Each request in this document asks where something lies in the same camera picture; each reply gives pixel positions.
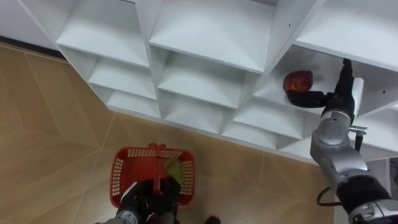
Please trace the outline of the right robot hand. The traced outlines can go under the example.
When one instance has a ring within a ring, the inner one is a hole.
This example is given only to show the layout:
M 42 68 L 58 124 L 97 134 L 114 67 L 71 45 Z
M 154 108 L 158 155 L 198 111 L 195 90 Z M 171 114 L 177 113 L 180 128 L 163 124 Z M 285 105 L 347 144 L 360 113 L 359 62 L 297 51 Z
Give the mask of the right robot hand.
M 348 115 L 351 122 L 355 119 L 354 109 L 355 101 L 352 94 L 354 85 L 354 76 L 352 61 L 343 59 L 343 66 L 340 71 L 338 82 L 333 93 L 324 93 L 322 91 L 285 91 L 288 101 L 294 106 L 301 108 L 322 108 L 324 115 L 330 111 L 340 111 Z

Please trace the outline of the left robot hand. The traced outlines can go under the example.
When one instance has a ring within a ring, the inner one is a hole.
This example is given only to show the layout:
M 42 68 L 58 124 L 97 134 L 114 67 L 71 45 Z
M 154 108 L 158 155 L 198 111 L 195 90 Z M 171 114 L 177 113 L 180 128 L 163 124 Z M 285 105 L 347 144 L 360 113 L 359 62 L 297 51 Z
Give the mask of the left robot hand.
M 177 212 L 180 204 L 181 185 L 173 178 L 160 180 L 160 192 L 154 192 L 154 179 L 134 182 L 123 193 L 118 212 L 130 211 L 139 218 L 149 215 Z

